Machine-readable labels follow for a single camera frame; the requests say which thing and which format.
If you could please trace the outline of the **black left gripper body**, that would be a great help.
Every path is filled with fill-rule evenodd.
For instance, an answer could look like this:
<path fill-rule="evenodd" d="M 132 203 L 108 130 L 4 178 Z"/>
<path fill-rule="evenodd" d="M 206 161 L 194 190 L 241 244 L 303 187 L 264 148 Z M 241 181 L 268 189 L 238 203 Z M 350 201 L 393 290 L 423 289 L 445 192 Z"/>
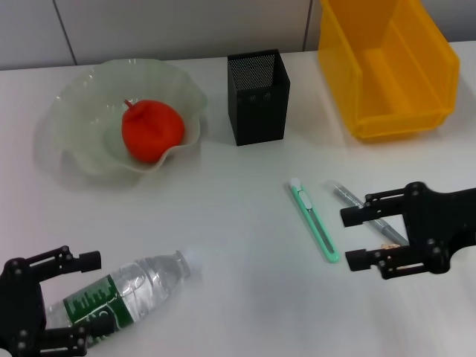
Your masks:
<path fill-rule="evenodd" d="M 39 356 L 45 328 L 40 280 L 24 258 L 14 258 L 1 273 L 1 348 L 12 356 Z"/>

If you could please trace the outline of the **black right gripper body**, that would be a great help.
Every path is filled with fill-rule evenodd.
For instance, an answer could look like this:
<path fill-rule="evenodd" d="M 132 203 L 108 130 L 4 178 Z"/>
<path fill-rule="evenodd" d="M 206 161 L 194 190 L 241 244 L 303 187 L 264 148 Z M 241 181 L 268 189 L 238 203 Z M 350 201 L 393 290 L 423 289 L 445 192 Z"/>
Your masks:
<path fill-rule="evenodd" d="M 404 189 L 403 218 L 410 246 L 432 274 L 444 274 L 451 258 L 475 245 L 475 189 L 438 193 L 422 182 Z"/>

